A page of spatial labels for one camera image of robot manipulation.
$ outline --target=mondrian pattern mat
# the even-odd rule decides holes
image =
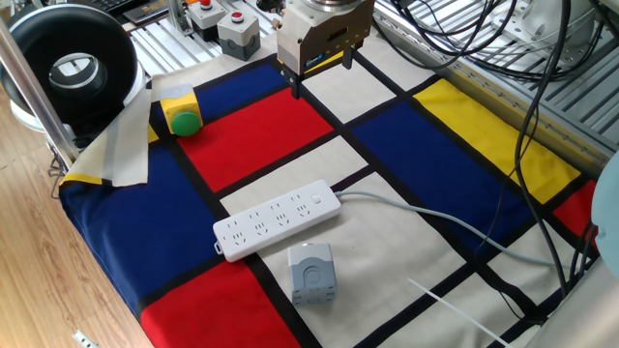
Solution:
[[[236,263],[216,254],[213,223],[316,180],[447,213],[510,250],[551,260],[514,178],[517,131],[436,75],[407,65],[374,36],[353,68],[304,82],[294,100],[271,52],[248,64],[222,57],[167,75],[190,80],[205,126],[167,130],[151,105],[148,183],[116,188],[65,181],[67,215],[158,348],[499,347],[425,295],[431,289],[515,347],[531,319],[560,303],[556,271],[501,254],[438,217],[365,197]],[[595,183],[533,142],[524,176],[569,264]],[[338,297],[296,308],[286,249],[330,244]],[[514,316],[506,301],[520,318]]]

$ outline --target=green button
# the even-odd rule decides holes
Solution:
[[[176,135],[194,135],[200,130],[200,118],[193,112],[181,112],[180,114],[174,116],[170,126]]]

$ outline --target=power strip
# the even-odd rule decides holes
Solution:
[[[340,210],[338,198],[320,180],[216,222],[215,250],[234,262],[332,218]]]
[[[77,332],[73,335],[73,338],[75,342],[79,343],[82,346],[82,348],[99,348],[99,345],[97,343],[86,337],[86,335],[80,330],[77,330]]]

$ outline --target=red emergency stop button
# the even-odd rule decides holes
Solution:
[[[200,0],[200,9],[202,10],[211,10],[213,5],[211,5],[211,0]]]
[[[240,23],[243,21],[243,14],[241,14],[240,12],[234,12],[232,13],[232,22],[234,23]]]

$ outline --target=wooden floor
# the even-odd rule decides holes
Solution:
[[[0,90],[0,348],[152,347],[50,197],[51,153],[22,126]]]

